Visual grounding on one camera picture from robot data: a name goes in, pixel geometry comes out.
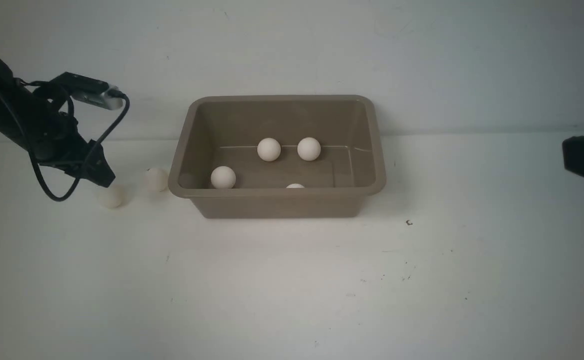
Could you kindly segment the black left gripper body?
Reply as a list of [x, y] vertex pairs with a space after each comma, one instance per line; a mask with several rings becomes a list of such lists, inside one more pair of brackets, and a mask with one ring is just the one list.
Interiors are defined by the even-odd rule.
[[34, 140], [34, 159], [38, 166], [54, 167], [65, 173], [84, 173], [88, 142], [97, 140], [86, 140], [80, 135], [75, 117], [59, 117], [58, 120], [58, 132], [47, 129]]

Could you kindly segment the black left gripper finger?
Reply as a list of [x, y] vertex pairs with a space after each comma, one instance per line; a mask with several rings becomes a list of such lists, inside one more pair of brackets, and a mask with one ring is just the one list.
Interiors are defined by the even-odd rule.
[[106, 160], [103, 146], [89, 141], [85, 160], [84, 179], [103, 188], [111, 186], [116, 176]]

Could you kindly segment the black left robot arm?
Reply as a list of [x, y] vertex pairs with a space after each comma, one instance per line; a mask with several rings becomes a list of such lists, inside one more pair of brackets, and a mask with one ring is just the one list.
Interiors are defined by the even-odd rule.
[[0, 132], [32, 155], [36, 166], [107, 188], [115, 175], [101, 142], [79, 134], [75, 101], [111, 111], [124, 102], [116, 86], [69, 71], [25, 82], [0, 58]]

